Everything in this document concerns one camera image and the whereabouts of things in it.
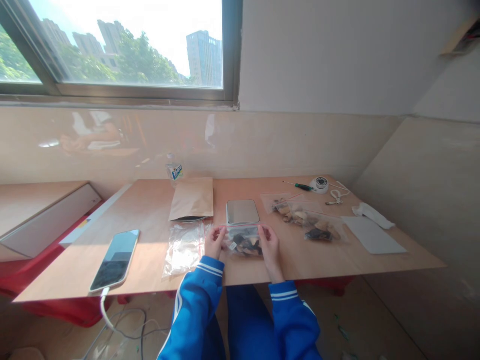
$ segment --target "phone screen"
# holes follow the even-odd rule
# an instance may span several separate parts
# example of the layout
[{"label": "phone screen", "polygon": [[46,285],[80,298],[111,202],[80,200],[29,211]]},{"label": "phone screen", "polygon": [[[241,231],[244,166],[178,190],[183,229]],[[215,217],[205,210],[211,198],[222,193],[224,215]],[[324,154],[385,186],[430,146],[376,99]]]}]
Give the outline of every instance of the phone screen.
[{"label": "phone screen", "polygon": [[139,234],[140,230],[132,230],[118,233],[113,237],[90,287],[91,292],[108,288],[125,280]]}]

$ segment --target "table top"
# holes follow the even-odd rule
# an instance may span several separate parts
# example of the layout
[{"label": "table top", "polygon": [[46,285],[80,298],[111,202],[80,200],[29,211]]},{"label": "table top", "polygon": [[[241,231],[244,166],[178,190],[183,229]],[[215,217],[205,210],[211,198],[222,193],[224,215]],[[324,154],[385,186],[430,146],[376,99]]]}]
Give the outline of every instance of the table top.
[{"label": "table top", "polygon": [[[335,184],[331,176],[326,176]],[[287,280],[319,279],[407,270],[433,269],[445,264],[397,227],[387,230],[408,253],[372,255],[345,226],[350,243],[305,241],[303,229],[286,224],[276,213],[267,214],[262,193],[302,192],[308,200],[318,201],[323,212],[332,216],[353,216],[352,207],[361,202],[354,194],[342,198],[342,205],[327,206],[330,194],[319,195],[299,190],[282,182],[308,184],[311,176],[215,179],[213,181],[216,225],[226,223],[226,204],[230,200],[254,200],[263,223],[280,238],[281,265]],[[137,180],[85,233],[60,255],[15,302],[82,298],[100,268],[115,234],[140,229],[140,239],[125,283],[111,295],[141,294],[178,289],[183,275],[162,279],[169,246],[168,222],[174,189],[169,180]],[[228,256],[224,286],[269,282],[263,259]]]},{"label": "table top", "polygon": [[0,185],[0,238],[85,184],[88,181]]}]

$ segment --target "ziplock bag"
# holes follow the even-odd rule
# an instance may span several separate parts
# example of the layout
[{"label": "ziplock bag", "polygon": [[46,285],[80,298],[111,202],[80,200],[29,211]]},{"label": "ziplock bag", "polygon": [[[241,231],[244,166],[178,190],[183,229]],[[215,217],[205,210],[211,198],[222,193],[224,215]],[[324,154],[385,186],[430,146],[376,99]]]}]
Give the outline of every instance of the ziplock bag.
[{"label": "ziplock bag", "polygon": [[287,200],[281,201],[275,205],[276,211],[283,216],[283,221],[286,223],[290,223],[292,221],[292,215],[290,212],[290,207],[288,201],[305,201],[305,196],[303,194],[294,195]]},{"label": "ziplock bag", "polygon": [[172,223],[162,279],[197,267],[205,255],[205,239],[212,225],[211,221]]},{"label": "ziplock bag", "polygon": [[342,219],[314,211],[307,210],[304,212],[307,215],[303,222],[305,240],[349,243]]},{"label": "ziplock bag", "polygon": [[276,205],[289,199],[291,194],[289,192],[279,192],[279,193],[265,193],[260,194],[260,199],[263,203],[263,207],[267,214],[271,214],[277,211]]},{"label": "ziplock bag", "polygon": [[265,224],[222,225],[221,228],[227,228],[223,242],[228,252],[247,258],[263,256],[259,225]]},{"label": "ziplock bag", "polygon": [[288,200],[286,203],[288,204],[288,207],[290,209],[290,214],[287,214],[286,217],[290,217],[291,222],[299,226],[303,226],[305,221],[307,220],[308,215],[306,211],[315,213],[322,212],[322,207],[316,201]]}]

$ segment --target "kraft paper bag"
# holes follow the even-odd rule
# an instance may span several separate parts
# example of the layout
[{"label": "kraft paper bag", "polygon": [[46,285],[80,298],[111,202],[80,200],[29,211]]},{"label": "kraft paper bag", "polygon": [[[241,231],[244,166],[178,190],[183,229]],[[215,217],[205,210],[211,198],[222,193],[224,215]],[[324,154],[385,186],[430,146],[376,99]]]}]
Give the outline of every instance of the kraft paper bag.
[{"label": "kraft paper bag", "polygon": [[214,179],[182,179],[178,182],[169,221],[195,222],[214,215]]}]

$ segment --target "window frame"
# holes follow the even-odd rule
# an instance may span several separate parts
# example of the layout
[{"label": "window frame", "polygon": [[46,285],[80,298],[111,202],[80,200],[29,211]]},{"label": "window frame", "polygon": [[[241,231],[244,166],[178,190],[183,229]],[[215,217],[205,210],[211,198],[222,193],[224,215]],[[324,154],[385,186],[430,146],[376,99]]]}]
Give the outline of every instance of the window frame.
[{"label": "window frame", "polygon": [[28,0],[0,0],[0,24],[41,83],[0,82],[2,103],[76,103],[104,106],[238,105],[243,0],[222,0],[223,89],[57,82],[64,76],[35,28],[40,19]]}]

